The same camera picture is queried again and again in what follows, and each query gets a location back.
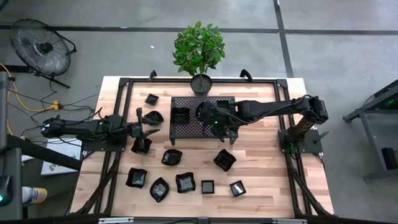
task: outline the black plant pot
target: black plant pot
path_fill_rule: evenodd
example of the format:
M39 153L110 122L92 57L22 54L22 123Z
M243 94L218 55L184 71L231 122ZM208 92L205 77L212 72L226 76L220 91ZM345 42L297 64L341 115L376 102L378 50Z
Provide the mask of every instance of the black plant pot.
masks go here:
M200 75L195 75L191 79L191 89L194 92L195 96L207 96L209 93L213 82L208 75L201 75L201 83L200 83Z

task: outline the fan stand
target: fan stand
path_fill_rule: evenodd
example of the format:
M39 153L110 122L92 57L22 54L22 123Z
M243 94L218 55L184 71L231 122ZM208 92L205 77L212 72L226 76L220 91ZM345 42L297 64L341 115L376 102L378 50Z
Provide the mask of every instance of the fan stand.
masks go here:
M33 73L34 76L43 77L47 80L50 80L58 85L64 86L65 88L70 88L70 86L54 79L54 77L49 77L47 75L40 74L38 72L33 71L33 69L29 68L28 66L20 66L20 65L4 65L10 72L14 73ZM0 72L5 72L3 67L0 67Z

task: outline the fan guard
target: fan guard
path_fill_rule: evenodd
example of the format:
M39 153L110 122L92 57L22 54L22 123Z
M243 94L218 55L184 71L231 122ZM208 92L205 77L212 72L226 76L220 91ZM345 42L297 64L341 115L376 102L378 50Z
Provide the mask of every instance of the fan guard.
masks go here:
M18 57L37 73L51 77L64 74L70 66L70 55L76 52L73 42L43 22L21 19L11 27L12 47ZM69 51L66 41L73 45Z

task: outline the black floor fan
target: black floor fan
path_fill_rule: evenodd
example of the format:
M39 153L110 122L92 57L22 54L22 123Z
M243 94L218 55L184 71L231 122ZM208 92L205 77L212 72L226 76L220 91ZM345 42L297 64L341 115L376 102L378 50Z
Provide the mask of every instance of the black floor fan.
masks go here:
M76 52L76 45L53 30L49 25L33 19L20 19L11 27L10 41L15 53L27 66L6 65L10 72L33 73L59 85L68 85L54 79L64 74ZM69 50L67 43L73 45Z

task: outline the yellow cable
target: yellow cable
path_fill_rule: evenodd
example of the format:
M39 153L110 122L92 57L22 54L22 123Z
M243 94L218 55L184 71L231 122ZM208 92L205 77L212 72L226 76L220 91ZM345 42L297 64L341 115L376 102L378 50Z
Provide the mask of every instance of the yellow cable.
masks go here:
M2 67L5 69L5 71L7 72L7 74L8 74L9 77L12 77L11 74L10 74L10 71L9 71L2 63L0 63L0 66L2 66ZM41 112L41 111L45 111L45 110L52 110L52 109L54 109L54 105L51 105L51 106L49 106L48 108L46 108L46 109L44 109L44 110L35 110L35 109L30 109L30 108L28 108L28 107L24 104L24 102L22 102L22 100L19 98L17 85L15 85L14 82L12 82L12 84L14 85L15 93L16 93L16 96L17 96L17 99L18 99L19 103L20 103L25 109L27 109L27 110L29 110L29 111L33 111L33 112ZM10 99L10 91L7 93L7 102L9 101L9 99ZM9 132L11 135L14 135L14 134L12 133L12 131L11 131L11 128L10 128L8 119L7 119L7 130L8 130L8 132Z
M11 74L10 74L10 72L8 71L8 69L7 69L2 63L0 63L0 66L2 66L2 67L5 69L5 71L7 72L7 74L8 74L9 77L12 77ZM49 110L49 109L52 108L51 106L49 106L49 107L46 108L46 109L42 109L42 110L35 110L35 109L30 109L30 108L28 108L28 107L24 104L24 102L22 102L22 100L19 98L17 85L15 85L14 82L13 82L12 84L14 85L15 92L16 92L16 96L17 96L17 99L18 99L19 103L20 103L25 109L27 109L27 110L29 110L29 111L33 111L33 112L41 112L41 111Z

